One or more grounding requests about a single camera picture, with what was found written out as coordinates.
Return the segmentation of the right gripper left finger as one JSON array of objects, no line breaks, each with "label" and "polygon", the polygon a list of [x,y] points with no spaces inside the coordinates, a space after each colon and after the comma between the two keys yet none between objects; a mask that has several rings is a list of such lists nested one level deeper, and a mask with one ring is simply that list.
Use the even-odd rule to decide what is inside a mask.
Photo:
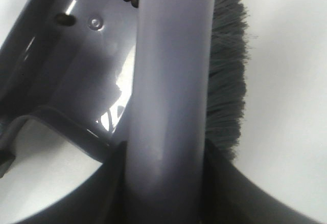
[{"label": "right gripper left finger", "polygon": [[122,190],[126,147],[127,142],[121,142],[78,188],[17,223],[112,223]]}]

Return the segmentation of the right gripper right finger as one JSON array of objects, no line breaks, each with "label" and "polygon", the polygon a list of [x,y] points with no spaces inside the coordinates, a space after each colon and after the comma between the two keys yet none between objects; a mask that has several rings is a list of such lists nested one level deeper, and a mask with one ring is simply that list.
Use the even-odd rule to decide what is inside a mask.
[{"label": "right gripper right finger", "polygon": [[316,223],[244,176],[211,141],[205,142],[202,223]]}]

